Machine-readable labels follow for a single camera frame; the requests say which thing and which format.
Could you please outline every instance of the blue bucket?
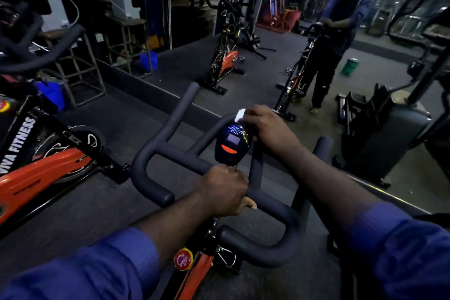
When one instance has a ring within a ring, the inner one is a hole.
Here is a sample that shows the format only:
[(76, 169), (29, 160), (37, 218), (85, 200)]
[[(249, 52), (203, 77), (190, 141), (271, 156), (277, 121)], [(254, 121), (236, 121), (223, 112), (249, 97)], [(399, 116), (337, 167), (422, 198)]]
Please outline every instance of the blue bucket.
[[(156, 52), (150, 51), (150, 59), (152, 60), (152, 68), (153, 70), (156, 70), (158, 67), (158, 54)], [(150, 63), (149, 63), (149, 57), (147, 56), (147, 53), (142, 53), (139, 55), (139, 59), (141, 61), (142, 67), (150, 71)]]
[(61, 92), (59, 84), (56, 82), (47, 82), (47, 85), (45, 85), (44, 82), (35, 82), (34, 85), (42, 94), (47, 96), (47, 98), (58, 107), (58, 111), (65, 108), (66, 104), (64, 102), (63, 93)]

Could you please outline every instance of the dark jacket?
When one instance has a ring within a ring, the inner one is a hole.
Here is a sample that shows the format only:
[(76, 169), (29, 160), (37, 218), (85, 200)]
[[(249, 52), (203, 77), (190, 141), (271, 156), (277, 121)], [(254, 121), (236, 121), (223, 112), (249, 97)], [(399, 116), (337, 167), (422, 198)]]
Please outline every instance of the dark jacket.
[(350, 47), (358, 28), (370, 10), (371, 4), (372, 0), (331, 0), (323, 9), (323, 18), (329, 18), (332, 21), (351, 19), (349, 28), (332, 29), (330, 33), (333, 37), (330, 48), (336, 55), (343, 56)]

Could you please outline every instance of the person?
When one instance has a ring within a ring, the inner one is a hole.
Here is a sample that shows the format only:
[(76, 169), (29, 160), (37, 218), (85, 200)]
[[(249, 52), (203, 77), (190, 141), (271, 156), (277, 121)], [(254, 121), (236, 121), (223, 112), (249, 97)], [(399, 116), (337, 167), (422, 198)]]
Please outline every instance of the person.
[[(267, 106), (248, 109), (243, 122), (301, 182), (339, 248), (371, 275), (388, 299), (447, 299), (450, 234), (415, 220), (363, 189), (309, 152)], [(161, 268), (206, 218), (239, 214), (256, 204), (245, 197), (248, 179), (215, 166), (194, 191), (71, 257), (15, 277), (0, 299), (142, 299)]]
[(355, 39), (357, 29), (367, 16), (372, 0), (331, 0), (324, 8), (320, 22), (325, 25), (325, 35), (316, 42), (292, 101), (306, 96), (317, 74), (312, 96), (312, 114), (318, 114), (323, 99), (328, 94), (334, 71), (342, 56)]

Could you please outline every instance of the blue sleeve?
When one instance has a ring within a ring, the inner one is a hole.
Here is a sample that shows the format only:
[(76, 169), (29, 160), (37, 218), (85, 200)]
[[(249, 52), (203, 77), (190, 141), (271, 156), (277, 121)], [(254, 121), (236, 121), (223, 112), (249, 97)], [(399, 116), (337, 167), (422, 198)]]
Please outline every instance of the blue sleeve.
[(349, 243), (389, 299), (448, 299), (450, 234), (390, 203), (375, 205), (350, 228)]
[(330, 0), (327, 6), (322, 11), (322, 17), (323, 18), (329, 18), (331, 16), (331, 12), (333, 11), (333, 8), (335, 7), (336, 3), (339, 0)]
[(350, 28), (358, 28), (364, 18), (368, 15), (370, 11), (370, 7), (372, 7), (372, 0), (361, 0), (359, 5), (357, 6), (355, 12), (350, 17)]
[(153, 242), (140, 230), (127, 228), (16, 276), (0, 299), (142, 300), (156, 287), (159, 272)]

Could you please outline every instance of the digital display screen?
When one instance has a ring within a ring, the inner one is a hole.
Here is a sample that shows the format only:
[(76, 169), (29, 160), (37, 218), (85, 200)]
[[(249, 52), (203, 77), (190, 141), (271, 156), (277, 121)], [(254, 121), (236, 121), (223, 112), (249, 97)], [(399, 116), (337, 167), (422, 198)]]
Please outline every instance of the digital display screen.
[(231, 133), (228, 134), (227, 140), (228, 140), (228, 141), (231, 141), (231, 142), (234, 143), (235, 145), (239, 144), (239, 141), (241, 141), (241, 139), (240, 139), (239, 137), (236, 137), (235, 135), (233, 135), (233, 134), (231, 134)]

